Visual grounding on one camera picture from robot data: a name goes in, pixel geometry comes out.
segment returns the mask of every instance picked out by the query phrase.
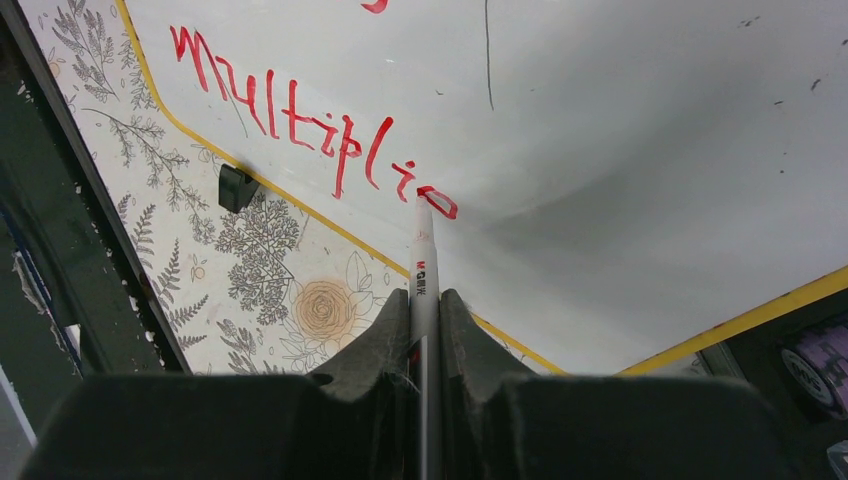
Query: purple object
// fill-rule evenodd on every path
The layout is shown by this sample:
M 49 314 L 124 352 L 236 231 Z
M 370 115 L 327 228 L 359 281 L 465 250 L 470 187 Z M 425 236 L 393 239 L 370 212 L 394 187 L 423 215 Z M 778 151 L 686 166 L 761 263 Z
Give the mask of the purple object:
M 848 418 L 848 322 L 845 316 L 808 327 L 780 352 L 792 377 L 823 410 Z

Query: black line mark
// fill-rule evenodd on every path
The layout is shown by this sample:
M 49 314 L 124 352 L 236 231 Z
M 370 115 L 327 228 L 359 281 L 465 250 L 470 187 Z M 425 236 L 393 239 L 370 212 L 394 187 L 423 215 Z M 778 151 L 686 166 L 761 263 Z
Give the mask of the black line mark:
M 753 19 L 751 19 L 751 20 L 742 20 L 741 22 L 739 22 L 739 26 L 738 26 L 738 27 L 736 27 L 736 28 L 739 28 L 739 27 L 750 27 L 750 26 L 751 26 L 751 25 L 752 25 L 755 21 L 757 21 L 757 20 L 759 20 L 759 19 L 760 19 L 760 16 L 759 16 L 759 15 L 757 15 L 756 17 L 754 17 L 754 18 L 753 18 Z
M 489 0 L 483 0 L 483 10 L 486 16 L 486 86 L 489 88 L 489 106 L 495 111 L 495 102 L 492 100 L 492 55 L 491 41 L 489 40 Z
M 247 136 L 247 127 L 244 125 L 244 119 L 241 118 L 241 113 L 239 113 L 238 108 L 236 107 L 236 102 L 233 101 L 233 96 L 230 95 L 230 103 L 233 104 L 233 110 L 236 111 L 236 115 L 239 116 L 239 121 L 241 122 L 241 128 L 244 129 L 244 138 L 250 138 Z

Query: red ink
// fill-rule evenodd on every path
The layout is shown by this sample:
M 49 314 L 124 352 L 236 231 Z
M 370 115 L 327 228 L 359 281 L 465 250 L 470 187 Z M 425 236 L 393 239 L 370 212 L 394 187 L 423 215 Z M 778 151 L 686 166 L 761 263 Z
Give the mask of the red ink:
M 259 115 L 256 114 L 256 77 L 253 75 L 247 76 L 247 98 L 240 97 L 236 89 L 233 66 L 230 65 L 230 62 L 228 62 L 224 57 L 215 57 L 215 60 L 227 67 L 227 78 L 230 80 L 230 93 L 232 93 L 233 98 L 250 108 L 250 116 L 252 116 L 256 124 L 259 125 L 259 130 L 262 131 L 262 135 L 267 135 L 265 133 L 265 127 L 262 126 L 262 121 L 259 120 Z
M 333 118 L 333 116 L 328 113 L 327 118 Z M 324 143 L 321 145 L 321 151 L 324 152 L 324 155 L 328 157 L 332 157 L 333 155 L 335 155 L 336 151 L 335 149 L 333 149 L 333 147 L 330 146 L 330 143 L 333 142 L 333 137 L 335 137 L 336 134 L 339 133 L 339 129 L 332 125 L 327 125 L 326 123 L 322 122 L 321 120 L 318 120 L 315 117 L 312 117 L 309 120 L 315 125 L 318 125 L 319 127 L 323 128 L 324 131 L 327 132 L 324 136 Z
M 362 155 L 362 145 L 350 136 L 353 131 L 353 120 L 347 115 L 342 115 L 342 121 L 345 123 L 345 130 L 342 134 L 342 146 L 339 148 L 339 167 L 336 170 L 336 191 L 333 193 L 336 199 L 342 198 L 342 183 L 344 182 L 344 169 L 347 158 L 356 158 Z
M 198 48 L 198 46 L 203 46 L 203 50 L 206 52 L 206 57 L 209 58 L 209 64 L 215 72 L 215 79 L 218 80 L 218 87 L 221 89 L 221 98 L 226 101 L 227 87 L 224 86 L 224 80 L 221 78 L 221 72 L 218 71 L 218 66 L 215 65 L 215 61 L 212 60 L 212 52 L 209 51 L 209 45 L 206 44 L 206 40 L 203 38 L 203 35 L 195 31 L 194 39 L 192 40 L 191 36 L 188 34 L 188 29 L 180 27 L 180 38 L 178 40 L 177 30 L 174 27 L 171 27 L 171 36 L 174 38 L 174 49 L 177 51 L 178 62 L 182 61 L 183 55 L 185 55 L 186 45 L 188 45 L 189 50 L 191 50 L 191 58 L 194 60 L 194 69 L 197 70 L 197 79 L 200 81 L 200 86 L 203 87 L 203 91 L 208 92 L 209 86 L 206 84 L 206 74 L 203 72 L 203 65 L 200 63 L 200 49 Z
M 436 197 L 444 200 L 445 202 L 447 202 L 447 204 L 450 206 L 450 210 L 445 211 L 444 207 L 442 207 L 435 200 L 430 198 L 430 195 L 428 195 L 430 193 L 432 193 L 434 196 L 436 196 Z M 430 205 L 432 205 L 442 215 L 448 217 L 451 220 L 456 220 L 456 214 L 459 213 L 459 206 L 453 200 L 451 200 L 450 197 L 448 197 L 444 193 L 436 190 L 434 187 L 431 187 L 430 185 L 427 185 L 427 186 L 424 186 L 424 187 L 421 187 L 421 188 L 418 189 L 418 195 L 426 198 L 427 202 L 429 202 Z
M 377 186 L 377 182 L 375 182 L 374 178 L 371 176 L 371 171 L 374 168 L 374 159 L 377 158 L 377 151 L 383 143 L 383 138 L 386 136 L 386 132 L 392 128 L 394 123 L 395 120 L 392 117 L 386 117 L 386 119 L 383 120 L 383 124 L 377 129 L 377 135 L 374 136 L 374 142 L 371 143 L 371 148 L 368 150 L 368 157 L 365 159 L 365 178 L 367 178 L 368 182 L 370 182 L 377 190 L 379 190 L 380 187 Z
M 265 74 L 265 97 L 265 102 L 268 104 L 268 129 L 271 131 L 271 138 L 279 139 L 276 112 L 274 112 L 274 71 L 270 68 Z
M 373 14 L 383 13 L 383 10 L 389 6 L 389 0 L 377 0 L 374 3 L 363 3 L 362 8 Z
M 313 147 L 312 145 L 310 145 L 306 142 L 302 142 L 302 141 L 297 139 L 297 133 L 296 133 L 297 122 L 312 123 L 312 120 L 298 115 L 297 112 L 295 111 L 294 105 L 296 103 L 295 102 L 296 92 L 297 92 L 297 80 L 292 79 L 292 80 L 289 81 L 289 108 L 288 108 L 288 110 L 286 110 L 285 108 L 283 109 L 283 113 L 285 113 L 286 115 L 289 116 L 289 140 L 295 145 L 301 145 L 301 146 L 306 147 L 310 150 L 315 150 L 315 147 Z
M 406 195 L 404 195 L 403 190 L 406 188 L 406 185 L 409 182 L 415 180 L 415 174 L 410 172 L 409 170 L 404 170 L 403 168 L 399 167 L 398 164 L 396 164 L 396 163 L 392 164 L 392 168 L 394 168 L 396 172 L 403 175 L 403 177 L 400 179 L 400 182 L 398 182 L 397 192 L 398 192 L 398 198 L 400 198 L 400 200 L 402 202 L 406 203 Z M 413 162 L 412 160 L 406 162 L 406 168 L 409 168 L 409 169 L 415 168 L 415 162 Z M 420 188 L 418 189 L 418 195 L 421 195 L 421 189 Z

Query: pen logo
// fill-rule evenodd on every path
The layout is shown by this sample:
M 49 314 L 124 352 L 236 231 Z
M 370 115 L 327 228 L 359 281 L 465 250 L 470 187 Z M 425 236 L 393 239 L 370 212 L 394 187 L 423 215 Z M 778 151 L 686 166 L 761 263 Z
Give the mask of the pen logo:
M 424 262 L 417 262 L 415 268 L 419 270 L 415 274 L 415 296 L 420 297 L 427 294 L 427 279 L 425 278 L 427 277 L 427 272 L 424 271 L 426 266 Z

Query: black clip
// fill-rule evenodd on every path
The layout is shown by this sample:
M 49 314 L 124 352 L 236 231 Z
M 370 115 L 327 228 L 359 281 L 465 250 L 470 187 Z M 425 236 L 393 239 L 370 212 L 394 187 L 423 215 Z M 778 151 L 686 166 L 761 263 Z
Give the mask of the black clip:
M 239 213 L 253 199 L 259 182 L 250 175 L 229 165 L 221 165 L 218 176 L 218 205 Z

